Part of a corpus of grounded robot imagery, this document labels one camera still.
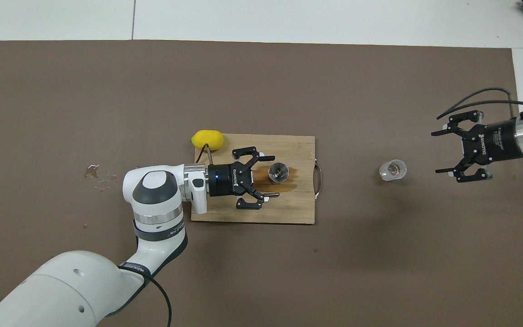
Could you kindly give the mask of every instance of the black cable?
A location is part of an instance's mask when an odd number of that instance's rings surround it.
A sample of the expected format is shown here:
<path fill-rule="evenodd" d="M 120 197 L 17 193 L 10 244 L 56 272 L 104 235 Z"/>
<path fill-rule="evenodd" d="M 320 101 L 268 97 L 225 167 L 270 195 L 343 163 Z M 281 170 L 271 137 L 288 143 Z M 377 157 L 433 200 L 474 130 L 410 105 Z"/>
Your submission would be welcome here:
<path fill-rule="evenodd" d="M 446 114 L 450 114 L 452 112 L 456 112 L 457 110 L 465 109 L 471 106 L 475 105 L 485 105 L 485 104 L 517 104 L 517 105 L 523 105 L 523 101 L 514 101 L 514 100 L 487 100 L 487 101 L 479 101 L 479 102 L 472 102 L 467 105 L 458 106 L 457 108 L 453 108 L 451 112 L 446 112 L 445 114 L 441 114 L 437 117 L 437 119 L 440 119 L 444 117 Z"/>
<path fill-rule="evenodd" d="M 135 269 L 132 269 L 132 268 L 129 268 L 129 267 L 119 267 L 119 269 L 126 270 L 126 271 L 132 271 L 133 273 L 137 273 L 137 274 L 141 275 L 142 277 L 148 279 L 154 285 L 156 285 L 156 287 L 158 287 L 158 290 L 160 290 L 160 292 L 163 294 L 164 299 L 167 300 L 167 307 L 168 307 L 168 323 L 167 323 L 167 327 L 171 327 L 171 318 L 173 316 L 173 308 L 171 307 L 171 301 L 168 299 L 167 292 L 164 291 L 164 288 L 151 275 L 149 275 L 147 273 L 142 273 L 142 272 L 140 272 L 138 270 L 135 270 Z"/>
<path fill-rule="evenodd" d="M 440 114 L 437 119 L 441 119 L 442 117 L 445 117 L 447 114 L 450 114 L 452 112 L 455 112 L 457 109 L 457 106 L 462 104 L 465 100 L 473 97 L 474 95 L 478 95 L 479 93 L 485 92 L 485 91 L 502 91 L 503 93 L 506 93 L 508 95 L 508 101 L 512 101 L 512 93 L 508 91 L 507 89 L 503 89 L 501 87 L 488 87 L 487 89 L 480 89 L 479 91 L 475 91 L 471 93 L 470 95 L 467 95 L 467 97 L 459 100 L 456 104 L 452 105 L 449 109 L 445 110 L 444 113 Z M 510 113 L 513 112 L 512 104 L 510 104 Z"/>

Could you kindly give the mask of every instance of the logo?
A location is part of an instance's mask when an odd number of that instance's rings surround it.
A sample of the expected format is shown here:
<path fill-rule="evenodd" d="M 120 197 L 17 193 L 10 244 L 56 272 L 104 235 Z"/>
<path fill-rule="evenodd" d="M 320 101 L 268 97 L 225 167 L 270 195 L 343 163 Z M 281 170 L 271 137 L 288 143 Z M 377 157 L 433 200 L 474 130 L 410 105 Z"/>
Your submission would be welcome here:
<path fill-rule="evenodd" d="M 172 236 L 175 236 L 178 232 L 181 231 L 185 227 L 185 222 L 181 221 L 176 226 L 170 229 L 170 232 L 168 233 L 169 238 L 172 238 Z"/>
<path fill-rule="evenodd" d="M 237 184 L 237 172 L 235 169 L 233 170 L 233 186 L 239 186 L 239 184 Z"/>
<path fill-rule="evenodd" d="M 481 154 L 486 155 L 488 152 L 485 149 L 484 135 L 479 134 L 478 136 L 479 136 L 479 141 L 481 142 Z"/>
<path fill-rule="evenodd" d="M 141 275 L 150 275 L 151 274 L 151 271 L 149 271 L 149 269 L 143 265 L 139 265 L 138 263 L 123 263 L 122 265 L 120 265 L 120 267 L 127 267 L 127 268 L 130 268 L 130 269 L 133 269 L 135 271 L 137 271 L 138 273 L 140 273 Z"/>

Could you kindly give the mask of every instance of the brown table mat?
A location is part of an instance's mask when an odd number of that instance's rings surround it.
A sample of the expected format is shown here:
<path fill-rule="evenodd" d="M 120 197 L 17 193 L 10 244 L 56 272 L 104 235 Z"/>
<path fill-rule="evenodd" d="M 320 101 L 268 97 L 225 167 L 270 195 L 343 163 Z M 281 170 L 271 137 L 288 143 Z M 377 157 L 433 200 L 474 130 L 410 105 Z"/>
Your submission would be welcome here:
<path fill-rule="evenodd" d="M 510 50 L 0 41 L 0 300 L 64 251 L 127 259 L 125 172 L 191 162 L 191 135 L 217 129 L 315 136 L 316 223 L 191 222 L 185 207 L 189 245 L 157 277 L 175 326 L 523 326 L 522 162 L 489 182 L 434 174 L 461 159 L 434 118 L 491 86 L 515 92 Z M 409 172 L 384 183 L 394 158 Z M 100 326 L 165 322 L 148 287 Z"/>

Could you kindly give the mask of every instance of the wooden cutting board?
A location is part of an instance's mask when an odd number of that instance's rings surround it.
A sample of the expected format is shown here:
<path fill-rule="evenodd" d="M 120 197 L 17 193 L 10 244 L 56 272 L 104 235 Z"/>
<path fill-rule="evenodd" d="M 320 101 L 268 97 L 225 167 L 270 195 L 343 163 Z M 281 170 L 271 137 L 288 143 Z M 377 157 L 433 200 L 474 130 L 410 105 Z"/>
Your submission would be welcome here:
<path fill-rule="evenodd" d="M 257 162 L 253 165 L 253 187 L 262 193 L 280 192 L 277 198 L 263 204 L 259 210 L 238 210 L 234 196 L 207 197 L 207 213 L 193 212 L 192 221 L 250 222 L 250 223 L 314 223 L 314 137 L 258 134 L 224 134 L 222 149 L 212 151 L 213 163 L 233 162 L 231 151 L 244 147 L 256 147 L 264 155 L 275 155 L 275 161 Z M 195 149 L 195 160 L 201 149 Z M 241 157 L 245 163 L 251 156 Z M 199 162 L 209 165 L 207 153 Z M 289 169 L 289 177 L 281 184 L 272 184 L 268 170 L 274 162 L 282 162 Z M 253 197 L 244 195 L 247 202 Z"/>

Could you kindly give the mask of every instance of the metal ring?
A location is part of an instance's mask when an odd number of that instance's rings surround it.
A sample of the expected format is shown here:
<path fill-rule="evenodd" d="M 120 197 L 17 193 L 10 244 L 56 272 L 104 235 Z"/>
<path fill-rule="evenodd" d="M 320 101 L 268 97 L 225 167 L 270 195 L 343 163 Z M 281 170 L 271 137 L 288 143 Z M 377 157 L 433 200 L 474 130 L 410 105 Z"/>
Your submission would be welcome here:
<path fill-rule="evenodd" d="M 139 215 L 138 213 L 134 213 L 134 219 L 135 221 L 146 225 L 156 225 L 159 223 L 172 221 L 173 219 L 178 217 L 182 212 L 183 204 L 180 204 L 176 209 L 169 211 L 168 213 L 164 213 L 162 215 L 145 216 Z"/>
<path fill-rule="evenodd" d="M 314 200 L 318 199 L 318 194 L 322 189 L 322 169 L 318 166 L 318 159 L 314 158 L 314 169 L 318 169 L 318 190 L 314 192 Z"/>

